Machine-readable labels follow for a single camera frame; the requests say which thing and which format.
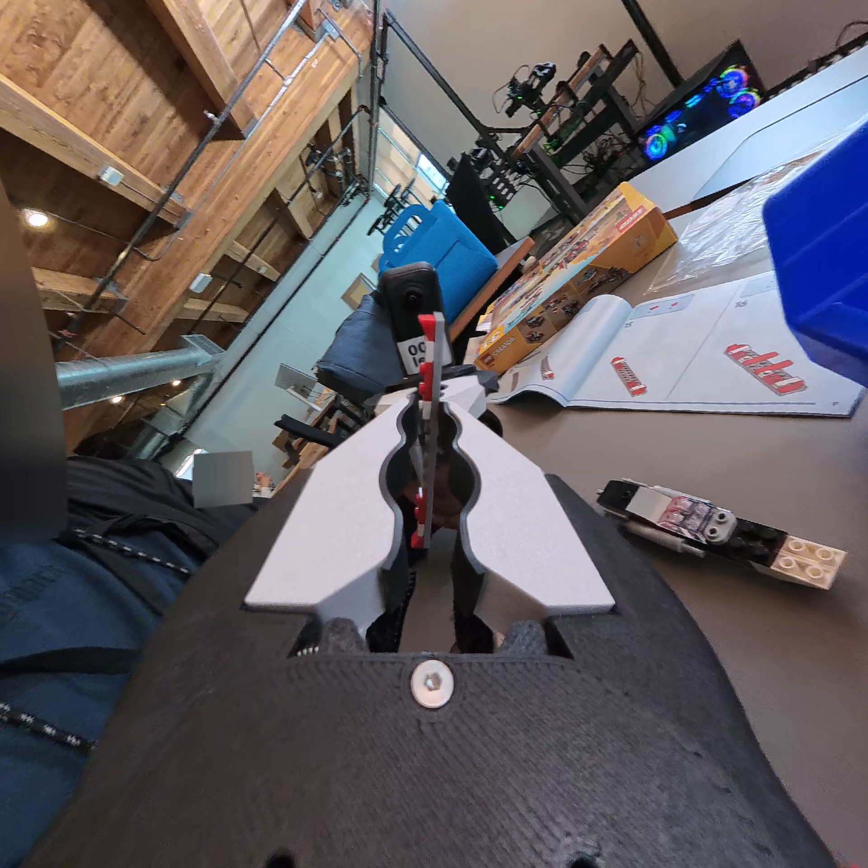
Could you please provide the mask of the person's left forearm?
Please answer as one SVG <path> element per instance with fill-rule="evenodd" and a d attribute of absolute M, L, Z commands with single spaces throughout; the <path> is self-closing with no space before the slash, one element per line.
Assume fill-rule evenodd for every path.
<path fill-rule="evenodd" d="M 157 462 L 67 460 L 68 527 L 58 541 L 111 570 L 147 570 L 185 582 L 267 499 L 198 508 L 192 484 Z"/>

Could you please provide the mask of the grey red toy brick plate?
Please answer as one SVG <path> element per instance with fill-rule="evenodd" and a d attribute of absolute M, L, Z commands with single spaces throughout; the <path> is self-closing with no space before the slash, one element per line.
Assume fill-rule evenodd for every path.
<path fill-rule="evenodd" d="M 421 465 L 414 500 L 416 529 L 410 539 L 410 547 L 425 550 L 430 544 L 437 474 L 442 373 L 450 357 L 450 345 L 444 317 L 440 312 L 420 314 L 418 321 L 425 336 L 425 361 L 419 366 L 418 445 L 421 449 Z"/>

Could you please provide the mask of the yellow toy brick box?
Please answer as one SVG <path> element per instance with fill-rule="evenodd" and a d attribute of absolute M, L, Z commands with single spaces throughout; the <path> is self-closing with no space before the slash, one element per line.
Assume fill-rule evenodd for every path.
<path fill-rule="evenodd" d="M 501 375 L 677 243 L 663 211 L 628 182 L 495 302 L 476 367 Z"/>

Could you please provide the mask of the clear plastic bag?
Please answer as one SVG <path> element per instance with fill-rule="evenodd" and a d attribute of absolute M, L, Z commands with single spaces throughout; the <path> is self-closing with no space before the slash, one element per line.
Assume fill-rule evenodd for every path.
<path fill-rule="evenodd" d="M 704 208 L 680 236 L 646 293 L 670 290 L 704 278 L 766 244 L 762 210 L 765 202 L 820 156 L 815 148 L 740 184 Z"/>

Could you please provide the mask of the light grey table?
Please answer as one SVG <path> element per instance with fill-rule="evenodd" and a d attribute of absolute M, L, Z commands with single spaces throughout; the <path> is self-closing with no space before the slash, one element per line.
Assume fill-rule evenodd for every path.
<path fill-rule="evenodd" d="M 648 168 L 632 186 L 664 212 L 806 155 L 867 113 L 867 48 Z"/>

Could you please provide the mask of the toy brick instruction booklet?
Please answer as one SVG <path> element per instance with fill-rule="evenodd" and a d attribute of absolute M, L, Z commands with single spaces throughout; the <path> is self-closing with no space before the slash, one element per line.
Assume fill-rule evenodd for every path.
<path fill-rule="evenodd" d="M 809 359 L 765 273 L 637 307 L 594 299 L 505 372 L 488 402 L 538 395 L 568 409 L 851 418 L 864 394 Z"/>

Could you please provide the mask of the black office chair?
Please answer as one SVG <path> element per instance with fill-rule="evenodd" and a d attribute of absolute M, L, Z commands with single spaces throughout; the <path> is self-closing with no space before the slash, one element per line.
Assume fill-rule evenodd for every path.
<path fill-rule="evenodd" d="M 329 451 L 340 446 L 373 419 L 373 410 L 330 392 L 322 406 L 313 408 L 307 422 L 283 415 L 275 427 L 278 435 L 273 445 L 285 459 L 282 467 L 291 474 L 309 469 Z"/>

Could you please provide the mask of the blue plastic bin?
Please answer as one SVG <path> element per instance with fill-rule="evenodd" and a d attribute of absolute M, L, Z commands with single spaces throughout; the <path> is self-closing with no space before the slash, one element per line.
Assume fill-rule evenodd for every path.
<path fill-rule="evenodd" d="M 867 385 L 867 124 L 763 207 L 787 325 L 820 366 Z"/>

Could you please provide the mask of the computer tower with coloured fans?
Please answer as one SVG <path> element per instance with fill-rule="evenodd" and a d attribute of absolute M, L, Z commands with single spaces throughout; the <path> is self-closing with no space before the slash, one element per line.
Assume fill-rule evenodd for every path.
<path fill-rule="evenodd" d="M 753 111 L 765 86 L 741 40 L 682 82 L 642 122 L 637 146 L 656 165 Z"/>

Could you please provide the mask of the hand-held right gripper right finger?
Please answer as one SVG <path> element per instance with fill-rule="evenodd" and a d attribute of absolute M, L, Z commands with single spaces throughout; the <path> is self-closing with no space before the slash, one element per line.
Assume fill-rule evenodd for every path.
<path fill-rule="evenodd" d="M 455 610 L 506 634 L 518 622 L 610 613 L 612 593 L 543 471 L 457 403 L 441 411 L 457 502 Z"/>

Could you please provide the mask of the black white toy brick vehicle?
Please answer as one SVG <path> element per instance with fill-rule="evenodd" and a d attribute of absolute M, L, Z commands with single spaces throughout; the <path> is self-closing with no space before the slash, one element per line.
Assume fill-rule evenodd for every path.
<path fill-rule="evenodd" d="M 608 481 L 596 503 L 634 537 L 815 590 L 829 591 L 848 557 L 842 549 L 739 517 L 704 498 L 631 479 Z"/>

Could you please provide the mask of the bright blue fabric bag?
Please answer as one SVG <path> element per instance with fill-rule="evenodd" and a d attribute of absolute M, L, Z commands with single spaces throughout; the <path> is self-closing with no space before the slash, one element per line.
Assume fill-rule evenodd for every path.
<path fill-rule="evenodd" d="M 404 208 L 385 232 L 378 272 L 428 263 L 439 277 L 446 322 L 453 325 L 498 271 L 495 256 L 444 201 Z"/>

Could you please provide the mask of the person's torso in blue hoodie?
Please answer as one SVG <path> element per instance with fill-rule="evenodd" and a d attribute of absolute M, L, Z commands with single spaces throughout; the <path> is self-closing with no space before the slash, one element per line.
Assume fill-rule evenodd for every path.
<path fill-rule="evenodd" d="M 133 663 L 202 557 L 159 534 L 2 550 L 1 860 L 21 866 L 78 786 Z"/>

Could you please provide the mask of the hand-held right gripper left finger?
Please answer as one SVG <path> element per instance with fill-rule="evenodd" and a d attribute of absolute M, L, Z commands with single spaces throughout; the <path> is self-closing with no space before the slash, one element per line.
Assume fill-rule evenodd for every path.
<path fill-rule="evenodd" d="M 405 578 L 398 503 L 416 481 L 418 398 L 399 396 L 313 468 L 246 593 L 253 611 L 348 619 L 366 631 Z"/>

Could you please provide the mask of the silver metal air duct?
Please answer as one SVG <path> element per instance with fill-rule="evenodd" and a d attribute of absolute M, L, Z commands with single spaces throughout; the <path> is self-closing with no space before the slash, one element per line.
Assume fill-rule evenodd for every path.
<path fill-rule="evenodd" d="M 55 367 L 61 408 L 91 406 L 176 379 L 209 374 L 224 354 L 207 337 L 189 334 L 182 337 L 180 348 L 171 351 L 58 361 Z"/>

